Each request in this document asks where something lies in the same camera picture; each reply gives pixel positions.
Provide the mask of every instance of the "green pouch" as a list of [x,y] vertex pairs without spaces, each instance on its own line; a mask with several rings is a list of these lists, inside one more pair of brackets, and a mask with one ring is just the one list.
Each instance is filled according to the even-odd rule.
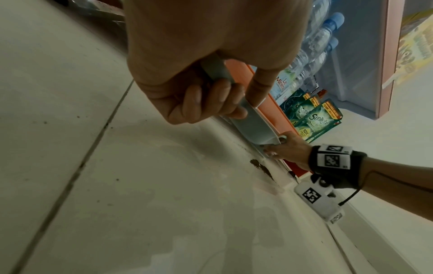
[[297,104],[299,106],[300,103],[302,103],[303,101],[307,100],[310,97],[311,96],[309,93],[306,93],[302,89],[298,89],[297,91],[292,93],[292,95],[290,95],[290,97],[287,98],[287,100],[285,100],[284,103],[282,103],[280,105],[280,108],[283,110],[284,114],[287,116],[287,111],[289,110],[289,108],[292,105]]
[[295,108],[296,105],[293,104],[288,111],[289,115],[287,115],[287,118],[289,118],[292,125],[296,125],[299,120],[307,115],[307,113],[315,109],[318,105],[320,105],[320,101],[319,96],[317,95],[303,101],[297,108]]
[[310,138],[308,138],[306,141],[308,143],[313,142],[314,140],[316,140],[317,138],[319,138],[320,136],[322,136],[323,134],[327,133],[328,131],[330,131],[332,128],[338,126],[339,124],[341,124],[341,121],[337,121],[333,124],[330,124],[328,126],[325,126],[321,131],[316,132],[313,136],[311,136]]
[[304,140],[307,140],[329,124],[333,124],[342,118],[341,111],[328,99],[296,123],[295,129]]

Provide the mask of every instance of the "wet floor patch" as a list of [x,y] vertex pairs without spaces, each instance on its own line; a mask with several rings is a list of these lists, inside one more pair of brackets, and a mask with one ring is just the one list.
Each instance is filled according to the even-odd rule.
[[252,159],[251,161],[249,161],[253,166],[255,166],[257,169],[261,169],[266,175],[268,175],[269,178],[271,178],[273,181],[274,178],[272,178],[271,173],[269,172],[269,169],[266,168],[266,166],[262,165],[258,160],[256,159]]

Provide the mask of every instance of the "human arm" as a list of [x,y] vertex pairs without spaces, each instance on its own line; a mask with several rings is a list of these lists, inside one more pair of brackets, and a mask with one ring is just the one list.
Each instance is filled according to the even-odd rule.
[[[244,118],[244,94],[258,106],[299,51],[310,2],[127,0],[129,70],[171,124]],[[211,83],[197,61],[214,52],[258,67],[246,91],[226,79]]]
[[[311,171],[308,161],[312,146],[294,132],[284,135],[287,137],[285,144],[268,145],[266,151],[276,153],[273,158],[284,158]],[[433,221],[433,168],[365,157],[360,166],[358,185],[388,203]]]

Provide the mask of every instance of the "white tile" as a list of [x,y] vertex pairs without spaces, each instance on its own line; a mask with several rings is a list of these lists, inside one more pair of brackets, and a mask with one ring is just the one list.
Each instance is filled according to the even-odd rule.
[[0,2],[0,273],[23,253],[132,80],[53,1]]
[[215,120],[169,125],[133,85],[23,273],[350,273],[294,184]]

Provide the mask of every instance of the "wrist strap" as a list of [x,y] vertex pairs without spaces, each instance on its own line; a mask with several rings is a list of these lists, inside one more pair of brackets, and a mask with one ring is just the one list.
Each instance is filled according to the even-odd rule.
[[335,188],[360,189],[359,170],[367,154],[339,145],[314,146],[308,164]]

